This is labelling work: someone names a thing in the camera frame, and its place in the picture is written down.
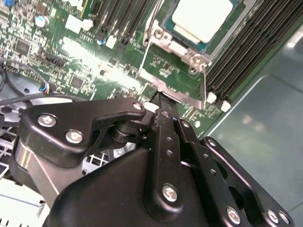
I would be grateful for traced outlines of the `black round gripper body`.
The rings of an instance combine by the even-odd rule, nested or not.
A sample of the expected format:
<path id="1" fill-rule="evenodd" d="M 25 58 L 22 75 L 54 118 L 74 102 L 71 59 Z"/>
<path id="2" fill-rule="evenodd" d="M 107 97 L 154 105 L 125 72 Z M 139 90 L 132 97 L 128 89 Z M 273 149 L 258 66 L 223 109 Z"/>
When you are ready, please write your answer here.
<path id="1" fill-rule="evenodd" d="M 182 190 L 182 212 L 169 222 L 155 220 L 144 204 L 144 187 L 152 175 L 151 153 L 131 151 L 67 186 L 56 198 L 46 227 L 218 227 L 202 205 L 192 171 L 183 164 L 158 168 L 165 183 Z"/>

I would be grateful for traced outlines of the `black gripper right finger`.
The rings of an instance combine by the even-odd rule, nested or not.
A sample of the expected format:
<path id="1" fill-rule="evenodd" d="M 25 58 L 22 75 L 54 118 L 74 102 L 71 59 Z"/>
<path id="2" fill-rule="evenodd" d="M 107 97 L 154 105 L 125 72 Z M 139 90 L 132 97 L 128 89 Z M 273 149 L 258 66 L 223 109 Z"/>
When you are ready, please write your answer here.
<path id="1" fill-rule="evenodd" d="M 294 227 L 288 212 L 211 137 L 179 120 L 180 144 L 211 227 Z"/>

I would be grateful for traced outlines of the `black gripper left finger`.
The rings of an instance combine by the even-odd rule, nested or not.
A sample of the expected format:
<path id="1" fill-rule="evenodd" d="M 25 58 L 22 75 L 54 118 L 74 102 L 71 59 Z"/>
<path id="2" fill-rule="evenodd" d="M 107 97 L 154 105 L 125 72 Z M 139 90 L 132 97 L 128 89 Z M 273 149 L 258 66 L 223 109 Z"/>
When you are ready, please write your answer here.
<path id="1" fill-rule="evenodd" d="M 19 122 L 9 168 L 20 183 L 34 188 L 51 208 L 70 184 L 131 151 L 151 153 L 144 204 L 154 219 L 176 219 L 184 195 L 165 183 L 158 168 L 181 164 L 180 120 L 176 103 L 161 93 L 151 99 L 155 111 L 133 98 L 35 105 Z"/>

